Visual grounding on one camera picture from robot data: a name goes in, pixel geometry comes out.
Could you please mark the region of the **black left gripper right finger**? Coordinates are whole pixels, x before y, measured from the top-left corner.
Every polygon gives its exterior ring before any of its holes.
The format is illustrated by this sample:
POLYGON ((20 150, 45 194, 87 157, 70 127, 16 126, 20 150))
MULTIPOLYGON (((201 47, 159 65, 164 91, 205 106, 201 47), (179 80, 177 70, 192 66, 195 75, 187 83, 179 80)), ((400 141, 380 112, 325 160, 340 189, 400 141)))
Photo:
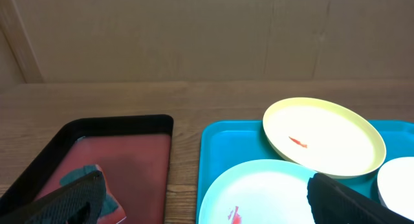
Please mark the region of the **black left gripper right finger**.
POLYGON ((308 181, 307 200, 315 224, 413 224, 325 174, 308 181))

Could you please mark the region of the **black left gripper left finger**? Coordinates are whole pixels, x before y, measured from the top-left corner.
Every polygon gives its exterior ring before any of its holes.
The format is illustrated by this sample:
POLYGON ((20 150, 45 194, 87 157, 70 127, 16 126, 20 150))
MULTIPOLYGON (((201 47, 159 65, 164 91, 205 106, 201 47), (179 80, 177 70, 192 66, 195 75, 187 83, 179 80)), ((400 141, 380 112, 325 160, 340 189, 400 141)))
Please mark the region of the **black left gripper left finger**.
POLYGON ((37 201, 1 216, 1 223, 96 224, 106 197, 105 179, 91 172, 37 201))

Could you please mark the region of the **yellow plate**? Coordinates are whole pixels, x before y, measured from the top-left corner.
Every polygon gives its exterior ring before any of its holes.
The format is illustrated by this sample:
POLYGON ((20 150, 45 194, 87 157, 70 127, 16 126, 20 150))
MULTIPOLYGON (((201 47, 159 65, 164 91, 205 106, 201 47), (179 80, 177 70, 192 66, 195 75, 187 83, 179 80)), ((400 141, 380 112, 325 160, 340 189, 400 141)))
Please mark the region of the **yellow plate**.
POLYGON ((286 98, 267 108, 262 124, 269 144, 283 159, 335 179, 370 174, 386 159, 378 130, 333 102, 286 98))

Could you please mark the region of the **light blue plate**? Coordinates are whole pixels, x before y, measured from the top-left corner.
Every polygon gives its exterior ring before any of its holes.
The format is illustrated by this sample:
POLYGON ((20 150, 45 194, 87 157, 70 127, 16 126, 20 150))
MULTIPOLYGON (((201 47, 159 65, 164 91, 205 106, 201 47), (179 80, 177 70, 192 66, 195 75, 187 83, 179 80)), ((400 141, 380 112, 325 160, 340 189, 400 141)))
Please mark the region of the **light blue plate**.
POLYGON ((197 223, 314 223, 307 185, 315 173, 273 159, 238 164, 211 184, 197 223))

